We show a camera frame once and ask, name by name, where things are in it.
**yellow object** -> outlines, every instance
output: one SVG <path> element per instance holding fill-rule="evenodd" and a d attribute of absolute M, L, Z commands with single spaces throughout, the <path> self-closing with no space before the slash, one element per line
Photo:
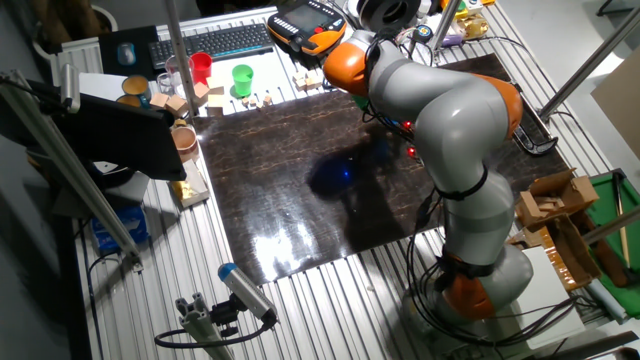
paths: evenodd
<path fill-rule="evenodd" d="M 458 20 L 458 26 L 464 30 L 462 36 L 464 40 L 477 39 L 489 30 L 489 23 L 482 15 L 473 15 L 464 20 Z"/>
<path fill-rule="evenodd" d="M 447 8 L 447 5 L 449 4 L 449 0 L 440 0 L 440 6 L 442 7 L 442 10 Z M 456 11 L 456 15 L 454 16 L 454 19 L 464 19 L 467 16 L 469 16 L 469 10 L 467 10 L 467 6 L 465 5 L 464 1 L 460 3 L 460 6 L 458 7 L 458 11 Z"/>

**dark wooden board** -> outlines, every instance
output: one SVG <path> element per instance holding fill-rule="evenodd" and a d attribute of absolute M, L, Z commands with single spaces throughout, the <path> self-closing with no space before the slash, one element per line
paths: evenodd
<path fill-rule="evenodd" d="M 506 75 L 495 57 L 456 66 Z M 256 283 L 413 229 L 431 178 L 407 156 L 406 143 L 376 123 L 362 123 L 361 115 L 349 95 L 335 91 L 196 121 L 234 261 Z M 486 164 L 509 180 L 514 196 L 566 168 L 556 152 L 533 158 L 512 141 L 492 151 Z"/>

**metal pole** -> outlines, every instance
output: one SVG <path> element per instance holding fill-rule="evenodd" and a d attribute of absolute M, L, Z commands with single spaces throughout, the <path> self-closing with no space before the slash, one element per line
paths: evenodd
<path fill-rule="evenodd" d="M 440 20 L 440 25 L 438 25 L 438 29 L 436 30 L 434 38 L 433 46 L 433 56 L 437 58 L 436 54 L 440 50 L 442 46 L 442 42 L 444 41 L 444 37 L 447 35 L 447 31 L 451 27 L 451 23 L 453 22 L 454 17 L 456 16 L 456 12 L 458 11 L 458 6 L 462 0 L 449 0 L 447 7 L 444 9 L 444 13 L 442 14 L 442 19 Z"/>
<path fill-rule="evenodd" d="M 184 93 L 187 96 L 187 104 L 189 105 L 189 115 L 191 118 L 198 116 L 198 106 L 196 105 L 196 93 L 193 89 L 193 79 L 191 79 L 191 72 L 189 70 L 189 59 L 187 58 L 187 49 L 184 47 L 184 41 L 182 40 L 182 32 L 180 31 L 180 20 L 178 19 L 178 10 L 173 0 L 165 0 L 164 4 L 169 14 L 169 35 L 171 36 L 171 46 L 173 47 L 173 53 L 178 61 L 178 70 L 180 70 L 180 77 L 182 78 L 182 85 L 184 86 Z"/>
<path fill-rule="evenodd" d="M 549 100 L 549 102 L 540 110 L 540 118 L 547 119 L 551 113 L 556 111 L 558 106 L 562 104 L 575 89 L 589 76 L 595 68 L 615 49 L 624 38 L 640 22 L 640 6 L 636 7 L 618 26 L 600 47 L 589 57 L 589 59 L 576 71 L 575 74 L 558 90 L 558 92 Z"/>
<path fill-rule="evenodd" d="M 29 84 L 18 71 L 12 71 L 11 80 L 29 88 Z M 87 170 L 82 166 L 80 159 L 73 152 L 51 117 L 43 115 L 33 97 L 23 90 L 3 84 L 0 85 L 0 96 L 5 98 L 89 209 L 104 224 L 120 249 L 131 258 L 134 264 L 140 266 L 138 257 L 140 252 L 131 235 L 122 225 Z"/>
<path fill-rule="evenodd" d="M 604 239 L 605 237 L 619 231 L 624 226 L 627 226 L 635 221 L 640 220 L 640 206 L 636 206 L 635 209 L 626 212 L 610 222 L 600 226 L 592 232 L 586 234 L 582 238 L 587 245 L 591 245 L 594 242 Z"/>

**aluminum profile table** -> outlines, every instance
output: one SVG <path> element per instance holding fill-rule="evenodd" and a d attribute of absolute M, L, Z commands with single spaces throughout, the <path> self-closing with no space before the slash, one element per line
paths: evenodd
<path fill-rule="evenodd" d="M 236 25 L 266 22 L 275 8 L 265 8 L 181 24 L 189 36 Z M 499 5 L 485 7 L 482 14 L 491 28 L 489 36 L 504 36 L 524 44 Z M 160 40 L 167 40 L 166 26 L 157 28 Z M 418 46 L 421 56 L 428 53 Z M 531 104 L 539 108 L 554 94 L 554 85 L 523 49 L 501 41 L 483 41 L 443 49 L 442 63 L 496 53 L 512 79 L 517 81 Z M 57 74 L 64 63 L 80 71 L 102 73 L 97 38 L 69 43 L 52 62 Z M 292 75 L 305 70 L 289 55 L 275 48 L 266 55 L 228 60 L 254 68 L 257 100 L 267 92 L 274 105 L 324 92 L 322 88 L 298 92 Z M 320 64 L 308 64 L 322 75 Z M 572 113 L 566 105 L 560 110 Z M 237 100 L 224 113 L 255 111 Z M 551 132 L 560 138 L 558 151 L 578 175 L 597 175 L 611 170 L 610 163 L 578 120 L 554 115 Z M 209 186 L 202 159 L 198 167 Z M 170 350 L 155 346 L 156 334 L 179 329 L 174 300 L 201 292 L 210 304 L 228 299 L 229 291 L 217 277 L 218 267 L 233 261 L 216 205 L 215 193 L 202 204 L 180 211 L 165 181 L 151 181 L 144 196 L 151 240 L 140 244 L 144 270 L 136 273 L 116 261 L 99 263 L 90 277 L 80 271 L 91 350 L 94 359 L 207 359 L 203 350 Z M 75 240 L 78 266 L 86 269 L 99 254 L 85 229 Z M 233 345 L 236 359 L 430 359 L 425 344 L 410 335 L 409 324 L 401 317 L 401 297 L 407 288 L 404 255 L 408 241 L 401 240 L 261 286 L 276 305 L 280 324 L 257 339 Z M 419 272 L 435 261 L 442 239 L 428 231 L 417 240 Z M 583 321 L 601 319 L 600 311 L 582 312 Z M 247 313 L 240 314 L 241 335 L 252 333 L 260 324 Z M 185 335 L 174 339 L 188 341 Z"/>

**cardboard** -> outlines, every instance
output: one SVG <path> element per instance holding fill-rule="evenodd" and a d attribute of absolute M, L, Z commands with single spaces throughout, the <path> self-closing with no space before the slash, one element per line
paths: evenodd
<path fill-rule="evenodd" d="M 640 48 L 609 74 L 591 93 L 611 124 L 640 158 Z"/>
<path fill-rule="evenodd" d="M 567 291 L 584 287 L 602 275 L 567 214 L 527 226 L 509 243 L 521 249 L 542 246 Z"/>
<path fill-rule="evenodd" d="M 193 92 L 196 94 L 196 106 L 200 107 L 207 102 L 207 96 L 209 96 L 209 87 L 203 83 L 197 83 L 193 87 Z"/>
<path fill-rule="evenodd" d="M 520 193 L 515 208 L 522 225 L 536 224 L 558 214 L 571 215 L 598 200 L 589 178 L 573 178 L 573 171 L 575 168 L 536 179 L 528 191 Z"/>

